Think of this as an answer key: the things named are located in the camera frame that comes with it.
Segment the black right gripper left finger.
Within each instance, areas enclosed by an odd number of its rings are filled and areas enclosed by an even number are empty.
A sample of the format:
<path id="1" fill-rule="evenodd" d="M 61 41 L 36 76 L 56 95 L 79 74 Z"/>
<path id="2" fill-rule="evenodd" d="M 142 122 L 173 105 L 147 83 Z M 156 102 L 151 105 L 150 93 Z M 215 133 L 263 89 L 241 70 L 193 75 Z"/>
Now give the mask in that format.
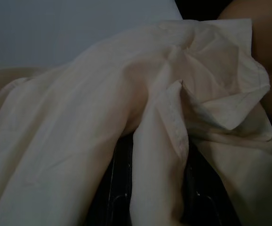
<path id="1" fill-rule="evenodd" d="M 90 226 L 130 226 L 133 134 L 120 138 L 88 211 Z"/>

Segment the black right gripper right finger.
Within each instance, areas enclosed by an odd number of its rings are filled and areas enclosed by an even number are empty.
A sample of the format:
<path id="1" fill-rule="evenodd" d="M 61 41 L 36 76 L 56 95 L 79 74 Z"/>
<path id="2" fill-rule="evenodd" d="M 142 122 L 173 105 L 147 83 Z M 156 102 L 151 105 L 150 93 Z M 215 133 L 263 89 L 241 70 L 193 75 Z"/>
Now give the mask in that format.
<path id="1" fill-rule="evenodd" d="M 216 171 L 189 143 L 184 170 L 184 223 L 189 226 L 240 226 L 241 222 Z"/>

